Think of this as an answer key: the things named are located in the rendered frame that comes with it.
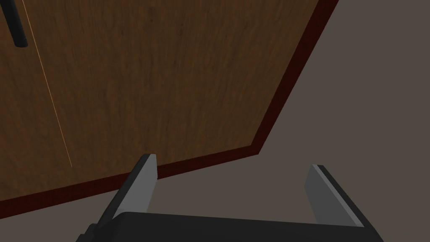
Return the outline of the brown wooden cupboard door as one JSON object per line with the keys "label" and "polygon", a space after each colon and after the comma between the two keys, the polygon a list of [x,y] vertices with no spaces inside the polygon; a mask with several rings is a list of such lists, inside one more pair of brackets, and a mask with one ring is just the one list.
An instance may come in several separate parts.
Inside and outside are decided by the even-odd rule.
{"label": "brown wooden cupboard door", "polygon": [[29,45],[14,45],[0,10],[0,218],[32,211],[73,177],[23,3]]}
{"label": "brown wooden cupboard door", "polygon": [[59,165],[36,192],[258,153],[339,0],[18,0]]}

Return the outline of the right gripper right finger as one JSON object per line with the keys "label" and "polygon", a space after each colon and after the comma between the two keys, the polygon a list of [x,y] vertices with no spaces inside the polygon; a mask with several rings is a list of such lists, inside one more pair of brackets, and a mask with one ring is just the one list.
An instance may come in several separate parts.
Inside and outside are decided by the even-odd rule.
{"label": "right gripper right finger", "polygon": [[317,224],[363,227],[318,165],[310,166],[304,188]]}

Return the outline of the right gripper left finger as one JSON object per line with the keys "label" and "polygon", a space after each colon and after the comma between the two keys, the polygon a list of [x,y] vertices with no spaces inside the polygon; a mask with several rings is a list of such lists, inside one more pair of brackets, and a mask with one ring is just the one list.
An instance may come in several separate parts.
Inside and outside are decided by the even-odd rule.
{"label": "right gripper left finger", "polygon": [[123,212],[147,212],[156,182],[156,155],[144,154],[113,196],[97,225],[103,226]]}

